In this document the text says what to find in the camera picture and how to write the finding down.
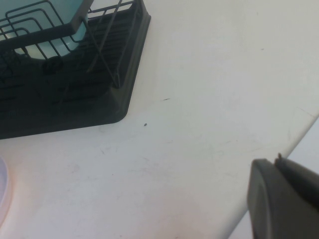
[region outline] dish rack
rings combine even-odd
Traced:
[[[0,36],[7,33],[3,20]],[[120,0],[88,13],[79,8],[71,23],[61,21],[35,33],[5,20],[16,37],[0,41],[0,139],[115,123],[126,116],[151,20],[143,0]],[[29,56],[26,46],[58,38],[63,42],[82,23],[86,35],[68,55]]]

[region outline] black drip tray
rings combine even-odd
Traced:
[[[142,0],[90,10],[90,16],[84,40],[65,57],[0,53],[0,139],[126,116],[151,17]]]

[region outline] gray plastic object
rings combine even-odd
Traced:
[[[79,7],[82,5],[83,1],[84,0],[50,0],[51,4],[54,6],[63,23],[69,23],[72,20],[73,16],[76,14]],[[17,10],[20,7],[24,7],[37,2],[39,4],[35,4],[30,7],[25,7],[23,9]],[[0,19],[9,18],[11,23],[25,20],[20,23],[14,24],[13,27],[15,29],[24,28],[28,30],[29,33],[40,31],[37,22],[40,24],[40,27],[42,27],[42,29],[49,29],[53,27],[51,22],[54,26],[61,25],[61,21],[55,13],[54,9],[52,8],[51,4],[49,4],[49,2],[40,2],[38,0],[0,0]],[[2,26],[8,24],[8,20],[0,21],[0,25]],[[10,25],[2,27],[2,31],[4,32],[10,30],[12,30],[12,27]],[[73,40],[75,41],[73,41],[69,36],[63,37],[63,40],[65,41],[66,45],[69,47],[70,50],[74,50],[79,45],[77,41],[82,40],[85,33],[86,28],[85,25],[82,23],[77,32],[73,35]],[[23,30],[18,32],[10,32],[7,33],[5,36],[0,36],[0,41],[6,40],[6,38],[10,39],[26,34],[27,33]],[[38,44],[38,46],[41,48],[41,50],[47,58],[57,56],[57,53],[51,44],[53,44],[60,56],[65,56],[70,53],[70,51],[65,47],[61,39],[55,39],[52,40],[51,43],[47,41]],[[44,59],[43,54],[40,52],[36,45],[27,46],[26,49],[30,57],[35,59]],[[15,51],[19,54],[24,54],[24,51],[21,48],[16,49]]]
[[[319,238],[319,176],[279,157],[254,160],[248,209],[255,239]]]

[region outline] white table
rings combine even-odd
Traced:
[[[315,120],[318,1],[145,4],[123,121],[0,141],[14,189],[0,238],[226,238],[252,159],[288,155]]]

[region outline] scratch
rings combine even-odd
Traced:
[[[289,141],[291,140],[291,132],[290,132],[290,127],[289,127],[289,130],[288,130],[288,140],[289,140]]]
[[[214,152],[214,155],[218,155],[218,156],[224,156],[225,152],[223,150],[219,150]]]
[[[95,178],[91,178],[90,176],[87,177],[87,180],[88,181],[96,181],[98,180],[99,178],[95,177]]]
[[[231,178],[237,178],[236,174],[232,174],[232,173],[224,173],[225,176],[231,177]]]
[[[162,222],[165,222],[167,220],[172,220],[172,219],[175,219],[175,218],[180,218],[183,215],[184,215],[184,213],[179,213],[179,214],[176,214],[176,215],[168,215],[168,216],[166,216],[166,217],[164,217],[162,219],[159,219],[158,223],[162,223]]]
[[[313,118],[316,118],[314,115],[312,115],[312,114],[308,113],[308,112],[307,112],[307,111],[305,111],[304,109],[302,109],[302,108],[300,108],[300,107],[296,107],[296,108],[298,108],[299,110],[301,110],[301,111],[305,112],[307,115],[309,115],[309,116],[311,116],[311,117],[313,117]]]
[[[221,143],[220,145],[224,145],[224,144],[228,144],[228,143],[231,143],[232,141],[230,140],[230,141],[227,141],[227,142],[225,142],[225,143]]]
[[[249,151],[249,153],[250,153],[250,152],[255,152],[255,151],[257,151],[257,150],[259,150],[259,149],[263,149],[263,148],[264,148],[264,147],[255,148],[255,149]]]

